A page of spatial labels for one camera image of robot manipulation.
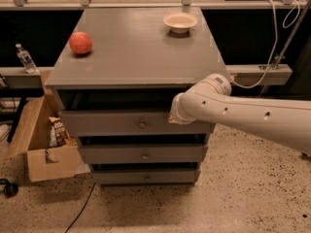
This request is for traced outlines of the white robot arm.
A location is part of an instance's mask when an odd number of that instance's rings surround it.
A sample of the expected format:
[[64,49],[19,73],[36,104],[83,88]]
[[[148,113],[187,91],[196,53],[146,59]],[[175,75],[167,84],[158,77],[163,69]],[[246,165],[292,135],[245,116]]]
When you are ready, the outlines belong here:
[[212,74],[174,97],[169,121],[190,124],[196,120],[311,154],[310,101],[233,97],[229,81],[220,74]]

